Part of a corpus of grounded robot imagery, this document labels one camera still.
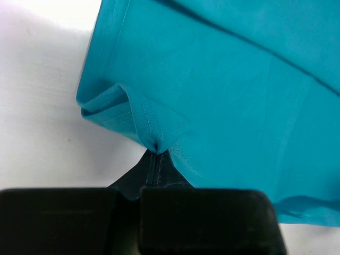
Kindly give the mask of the teal t-shirt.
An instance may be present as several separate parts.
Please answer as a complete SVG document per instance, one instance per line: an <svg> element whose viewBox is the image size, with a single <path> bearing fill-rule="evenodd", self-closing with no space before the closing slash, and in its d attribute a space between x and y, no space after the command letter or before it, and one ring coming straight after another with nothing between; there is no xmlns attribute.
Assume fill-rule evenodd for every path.
<svg viewBox="0 0 340 255"><path fill-rule="evenodd" d="M339 226L339 1L102 1L76 100L196 187Z"/></svg>

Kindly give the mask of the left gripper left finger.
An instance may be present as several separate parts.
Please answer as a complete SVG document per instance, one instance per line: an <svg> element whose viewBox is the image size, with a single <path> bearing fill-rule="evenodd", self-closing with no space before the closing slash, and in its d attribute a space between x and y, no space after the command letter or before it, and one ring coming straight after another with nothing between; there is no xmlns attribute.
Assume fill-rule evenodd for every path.
<svg viewBox="0 0 340 255"><path fill-rule="evenodd" d="M157 156L106 188L1 191L1 254L116 254L138 228L140 189Z"/></svg>

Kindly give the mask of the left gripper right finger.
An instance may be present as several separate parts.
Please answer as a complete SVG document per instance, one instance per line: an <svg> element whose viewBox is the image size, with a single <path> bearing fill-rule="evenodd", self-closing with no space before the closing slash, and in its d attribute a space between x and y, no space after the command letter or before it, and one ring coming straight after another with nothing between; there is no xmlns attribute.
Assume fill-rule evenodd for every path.
<svg viewBox="0 0 340 255"><path fill-rule="evenodd" d="M256 190L192 187L168 152L147 151L140 192L142 254L286 254L273 205Z"/></svg>

